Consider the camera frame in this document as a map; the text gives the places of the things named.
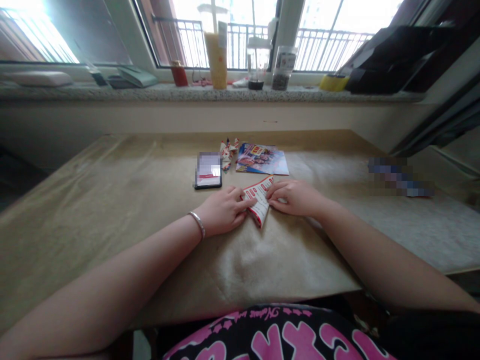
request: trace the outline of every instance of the smartphone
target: smartphone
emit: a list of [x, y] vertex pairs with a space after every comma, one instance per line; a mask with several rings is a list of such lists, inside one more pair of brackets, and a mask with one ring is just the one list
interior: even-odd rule
[[195, 170], [196, 190], [222, 187], [222, 156], [219, 152], [201, 152]]

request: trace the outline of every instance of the metal railing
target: metal railing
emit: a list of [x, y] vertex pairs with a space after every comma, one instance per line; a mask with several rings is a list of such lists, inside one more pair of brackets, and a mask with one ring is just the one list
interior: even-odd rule
[[335, 72], [375, 34], [298, 29], [295, 47], [297, 71]]
[[[152, 17], [156, 23], [170, 63], [181, 60], [191, 68], [209, 67], [202, 23], [195, 20]], [[232, 70], [247, 68], [247, 39], [254, 36], [267, 39], [267, 26], [228, 24], [227, 67]], [[295, 46], [298, 56], [297, 71], [337, 71], [374, 34], [350, 31], [330, 31], [301, 28]]]
[[0, 31], [25, 61], [79, 63], [48, 15], [42, 11], [0, 8]]
[[[209, 68], [202, 23], [196, 20], [180, 20], [152, 16], [163, 41], [168, 60], [184, 59], [185, 66]], [[247, 39], [252, 36], [268, 38], [267, 26], [229, 23], [227, 27], [227, 67], [233, 70], [247, 69]]]

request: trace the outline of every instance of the silver bracelet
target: silver bracelet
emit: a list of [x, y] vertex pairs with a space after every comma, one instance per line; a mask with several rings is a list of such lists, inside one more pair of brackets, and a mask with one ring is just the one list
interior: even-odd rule
[[196, 213], [194, 213], [193, 211], [190, 211], [189, 214], [193, 216], [195, 221], [198, 223], [198, 226], [200, 226], [200, 229], [201, 229], [201, 240], [200, 241], [202, 241], [203, 239], [205, 239], [204, 223], [202, 222], [202, 220], [200, 220], [200, 217]]

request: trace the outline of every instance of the table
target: table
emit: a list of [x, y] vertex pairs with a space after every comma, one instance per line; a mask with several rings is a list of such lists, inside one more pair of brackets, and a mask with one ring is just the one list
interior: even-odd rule
[[[350, 130], [106, 135], [0, 215], [0, 332], [85, 271], [194, 209], [196, 157], [220, 141], [277, 145], [304, 179], [443, 273], [480, 266], [480, 215], [433, 199], [370, 196], [369, 157], [385, 156]], [[264, 176], [234, 169], [223, 186]], [[132, 327], [223, 315], [360, 288], [318, 224], [270, 209], [203, 241], [160, 287]]]

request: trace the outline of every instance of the window sill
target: window sill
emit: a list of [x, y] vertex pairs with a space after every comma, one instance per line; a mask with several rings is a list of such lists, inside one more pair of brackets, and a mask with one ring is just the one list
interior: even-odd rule
[[147, 88], [115, 90], [93, 83], [76, 83], [56, 88], [24, 87], [14, 83], [0, 85], [2, 100], [33, 101], [135, 101], [135, 102], [272, 102], [272, 103], [416, 103], [425, 94], [399, 92], [394, 95], [355, 95], [348, 91], [328, 92], [304, 86], [289, 86], [287, 91], [255, 91], [246, 88], [214, 90], [212, 86], [176, 87], [157, 84]]

